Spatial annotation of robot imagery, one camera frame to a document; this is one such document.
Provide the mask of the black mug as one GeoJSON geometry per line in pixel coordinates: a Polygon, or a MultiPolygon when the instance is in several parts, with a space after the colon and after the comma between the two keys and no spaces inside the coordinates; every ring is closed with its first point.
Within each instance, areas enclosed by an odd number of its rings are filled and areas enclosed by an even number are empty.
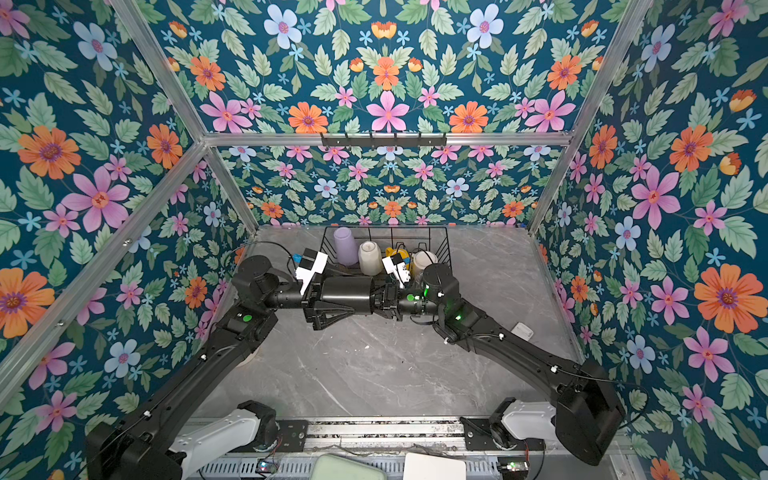
{"type": "Polygon", "coordinates": [[[368,276],[328,277],[320,289],[320,300],[358,314],[370,314],[374,310],[374,290],[374,280],[368,276]]]}

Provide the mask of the white fluted mug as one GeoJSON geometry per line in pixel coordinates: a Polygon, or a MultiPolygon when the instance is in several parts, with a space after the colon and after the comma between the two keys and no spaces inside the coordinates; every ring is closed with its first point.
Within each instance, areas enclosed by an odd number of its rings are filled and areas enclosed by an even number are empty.
{"type": "Polygon", "coordinates": [[[376,242],[365,241],[359,246],[358,265],[364,275],[374,277],[381,273],[382,252],[376,242]]]}

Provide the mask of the yellow mug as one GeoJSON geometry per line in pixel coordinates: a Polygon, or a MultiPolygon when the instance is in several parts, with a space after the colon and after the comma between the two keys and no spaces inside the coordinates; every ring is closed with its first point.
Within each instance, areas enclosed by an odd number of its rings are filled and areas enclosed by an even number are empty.
{"type": "Polygon", "coordinates": [[[387,248],[386,256],[391,259],[393,265],[403,264],[406,268],[410,267],[411,257],[409,252],[403,248],[387,248]]]}

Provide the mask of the white mug red inside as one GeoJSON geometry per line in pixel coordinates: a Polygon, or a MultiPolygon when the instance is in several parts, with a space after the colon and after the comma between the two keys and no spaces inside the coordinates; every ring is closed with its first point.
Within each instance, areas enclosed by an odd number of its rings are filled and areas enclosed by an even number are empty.
{"type": "Polygon", "coordinates": [[[419,277],[430,265],[438,262],[437,256],[431,251],[417,251],[411,256],[411,275],[419,277]]]}

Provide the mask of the black wire dish rack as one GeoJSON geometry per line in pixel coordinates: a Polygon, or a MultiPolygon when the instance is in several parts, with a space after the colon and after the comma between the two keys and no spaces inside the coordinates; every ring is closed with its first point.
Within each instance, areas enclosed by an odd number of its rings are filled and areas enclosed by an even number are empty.
{"type": "MultiPolygon", "coordinates": [[[[333,232],[338,226],[326,227],[323,233],[319,251],[326,253],[329,260],[341,265],[336,258],[333,232]]],[[[438,262],[452,267],[451,251],[448,238],[448,230],[443,226],[357,226],[348,227],[352,230],[358,249],[365,241],[374,241],[382,252],[382,259],[386,257],[387,248],[405,248],[410,257],[417,251],[431,251],[437,256],[438,262]]],[[[352,267],[343,268],[353,272],[362,273],[358,263],[352,267]]]]}

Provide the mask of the lilac plastic cup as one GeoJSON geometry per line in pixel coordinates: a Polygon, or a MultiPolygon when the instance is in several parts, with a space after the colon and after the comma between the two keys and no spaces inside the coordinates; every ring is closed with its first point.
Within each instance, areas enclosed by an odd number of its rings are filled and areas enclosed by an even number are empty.
{"type": "Polygon", "coordinates": [[[333,232],[337,261],[346,267],[358,263],[358,245],[353,232],[348,227],[339,227],[333,232]]]}

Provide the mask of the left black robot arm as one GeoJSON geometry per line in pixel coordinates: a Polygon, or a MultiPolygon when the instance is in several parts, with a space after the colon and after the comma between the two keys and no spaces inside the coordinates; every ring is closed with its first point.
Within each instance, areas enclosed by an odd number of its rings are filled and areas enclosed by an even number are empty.
{"type": "Polygon", "coordinates": [[[321,252],[306,251],[294,274],[269,258],[244,259],[233,279],[235,304],[215,323],[202,349],[135,411],[86,437],[90,479],[186,479],[244,445],[270,451],[280,442],[273,408],[240,403],[223,419],[183,435],[192,414],[236,366],[267,339],[283,309],[303,311],[320,330],[356,313],[370,313],[374,282],[338,270],[321,252]]]}

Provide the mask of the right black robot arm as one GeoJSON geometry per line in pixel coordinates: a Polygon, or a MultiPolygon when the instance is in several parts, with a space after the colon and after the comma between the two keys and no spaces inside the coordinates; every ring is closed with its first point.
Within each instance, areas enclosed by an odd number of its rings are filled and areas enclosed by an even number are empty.
{"type": "Polygon", "coordinates": [[[525,441],[553,441],[578,460],[598,465],[626,416],[615,385],[593,360],[550,353],[505,328],[460,290],[445,264],[432,264],[419,280],[401,285],[375,280],[370,305],[382,316],[428,316],[448,345],[488,358],[544,395],[526,403],[509,397],[489,417],[488,436],[502,450],[525,441]]]}

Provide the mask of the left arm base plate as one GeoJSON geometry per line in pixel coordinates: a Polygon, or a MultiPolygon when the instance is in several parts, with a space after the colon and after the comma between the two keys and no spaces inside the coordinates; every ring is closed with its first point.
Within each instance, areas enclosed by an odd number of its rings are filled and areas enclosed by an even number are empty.
{"type": "Polygon", "coordinates": [[[274,440],[255,440],[250,449],[259,453],[299,453],[304,451],[308,438],[307,420],[278,420],[274,440]]]}

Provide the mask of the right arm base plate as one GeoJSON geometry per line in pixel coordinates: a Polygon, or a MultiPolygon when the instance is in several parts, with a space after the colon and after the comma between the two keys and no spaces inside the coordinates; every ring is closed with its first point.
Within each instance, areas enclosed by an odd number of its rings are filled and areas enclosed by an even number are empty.
{"type": "Polygon", "coordinates": [[[500,422],[489,418],[459,418],[463,427],[465,448],[469,451],[544,451],[546,444],[541,439],[520,440],[509,433],[500,422]]]}

